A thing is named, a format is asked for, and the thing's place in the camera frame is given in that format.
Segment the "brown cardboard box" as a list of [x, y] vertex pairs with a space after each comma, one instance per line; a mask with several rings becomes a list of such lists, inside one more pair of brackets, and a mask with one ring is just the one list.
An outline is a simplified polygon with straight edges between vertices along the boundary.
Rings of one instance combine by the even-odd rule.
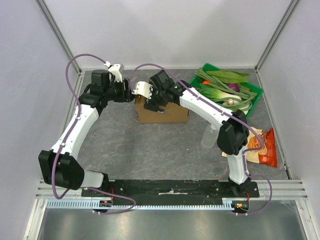
[[146, 98], [138, 96], [135, 98], [135, 109], [138, 122], [141, 124], [158, 123], [186, 123], [189, 119], [189, 110], [175, 103], [169, 102], [166, 106], [158, 106], [164, 109], [164, 113], [147, 110], [144, 108]]

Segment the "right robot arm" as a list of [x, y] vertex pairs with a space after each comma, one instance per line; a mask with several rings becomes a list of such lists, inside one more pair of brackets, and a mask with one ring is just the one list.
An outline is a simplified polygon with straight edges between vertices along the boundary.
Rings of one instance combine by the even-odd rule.
[[229, 191], [235, 197], [247, 191], [250, 174], [244, 160], [249, 130], [242, 110], [232, 111], [219, 106], [186, 81], [174, 81], [164, 70], [153, 75], [148, 82], [138, 82], [135, 91], [147, 99], [148, 110], [164, 113], [158, 106], [174, 103], [193, 111], [216, 128], [216, 144], [227, 156]]

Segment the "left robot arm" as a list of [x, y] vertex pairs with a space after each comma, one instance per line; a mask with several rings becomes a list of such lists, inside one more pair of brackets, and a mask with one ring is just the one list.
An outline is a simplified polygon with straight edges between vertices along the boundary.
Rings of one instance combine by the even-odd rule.
[[129, 103], [134, 99], [128, 78], [118, 80], [108, 70], [94, 70], [91, 82], [78, 98], [80, 105], [59, 140], [50, 150], [42, 150], [38, 161], [46, 184], [70, 190], [92, 187], [99, 197], [106, 196], [110, 185], [100, 172], [84, 170], [78, 155], [92, 125], [108, 102]]

